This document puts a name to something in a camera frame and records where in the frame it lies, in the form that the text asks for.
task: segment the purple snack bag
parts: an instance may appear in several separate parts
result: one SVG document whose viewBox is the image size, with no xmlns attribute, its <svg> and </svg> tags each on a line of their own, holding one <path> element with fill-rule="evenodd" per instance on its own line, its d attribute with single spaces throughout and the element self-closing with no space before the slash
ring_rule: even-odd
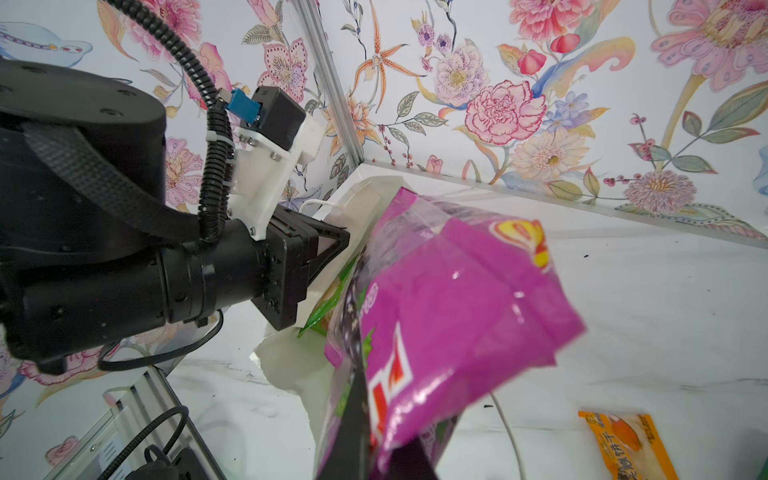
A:
<svg viewBox="0 0 768 480">
<path fill-rule="evenodd" d="M 376 224 L 344 298 L 328 331 L 326 356 L 337 370 L 318 458 L 322 466 L 346 405 L 349 358 L 360 356 L 371 478 L 417 436 L 436 464 L 466 406 L 527 368 L 554 365 L 554 353 L 584 331 L 538 221 L 404 189 Z"/>
</svg>

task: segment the yellow cookie packet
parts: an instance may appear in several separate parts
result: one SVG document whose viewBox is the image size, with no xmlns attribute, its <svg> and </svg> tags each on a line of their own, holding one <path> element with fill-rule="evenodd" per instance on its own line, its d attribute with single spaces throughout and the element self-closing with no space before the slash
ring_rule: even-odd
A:
<svg viewBox="0 0 768 480">
<path fill-rule="evenodd" d="M 579 412 L 597 437 L 614 480 L 677 480 L 650 415 Z"/>
</svg>

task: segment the snack bag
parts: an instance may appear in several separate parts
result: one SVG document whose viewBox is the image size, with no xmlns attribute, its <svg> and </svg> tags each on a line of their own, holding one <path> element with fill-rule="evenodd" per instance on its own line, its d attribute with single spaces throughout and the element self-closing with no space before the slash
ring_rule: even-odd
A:
<svg viewBox="0 0 768 480">
<path fill-rule="evenodd" d="M 364 368 L 370 478 L 415 438 L 432 465 L 466 406 L 584 331 L 536 220 L 401 189 L 358 257 L 328 326 L 336 367 L 318 471 L 333 445 L 355 366 Z"/>
<path fill-rule="evenodd" d="M 598 439 L 614 480 L 677 480 L 650 415 L 579 412 Z"/>
</svg>

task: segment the blue flower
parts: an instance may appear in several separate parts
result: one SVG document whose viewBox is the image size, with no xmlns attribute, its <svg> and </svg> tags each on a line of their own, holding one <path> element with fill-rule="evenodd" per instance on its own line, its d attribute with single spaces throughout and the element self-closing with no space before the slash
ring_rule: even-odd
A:
<svg viewBox="0 0 768 480">
<path fill-rule="evenodd" d="M 589 107 L 587 94 L 581 94 L 577 97 L 572 91 L 565 95 L 564 101 L 558 100 L 554 105 L 558 108 L 558 115 L 561 115 L 563 118 L 576 118 Z"/>
<path fill-rule="evenodd" d="M 558 128 L 571 128 L 574 126 L 573 120 L 571 120 L 568 117 L 564 117 L 560 110 L 558 110 L 558 113 L 554 113 L 553 111 L 547 112 L 547 119 L 544 120 L 541 123 L 541 126 L 546 128 L 549 133 L 554 133 Z"/>
</svg>

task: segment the floral wallpaper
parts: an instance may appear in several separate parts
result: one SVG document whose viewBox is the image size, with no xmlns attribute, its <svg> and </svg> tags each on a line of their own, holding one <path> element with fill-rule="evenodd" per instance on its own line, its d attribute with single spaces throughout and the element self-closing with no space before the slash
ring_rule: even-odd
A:
<svg viewBox="0 0 768 480">
<path fill-rule="evenodd" d="M 287 0 L 144 0 L 195 50 L 217 87 L 276 85 L 324 127 L 318 160 L 297 168 L 283 204 L 327 198 L 355 167 L 329 122 L 326 88 L 315 72 L 294 6 Z M 55 45 L 56 49 L 42 48 Z M 144 30 L 103 2 L 0 4 L 0 55 L 114 78 L 155 96 L 167 115 L 166 202 L 197 210 L 206 142 L 205 104 L 173 58 Z M 174 324 L 126 339 L 110 359 L 148 356 L 190 343 L 194 325 Z M 141 372 L 96 368 L 101 348 L 68 357 L 62 376 L 10 357 L 0 335 L 0 477 L 43 478 L 113 406 Z"/>
<path fill-rule="evenodd" d="M 320 9 L 366 161 L 768 239 L 768 0 Z"/>
</svg>

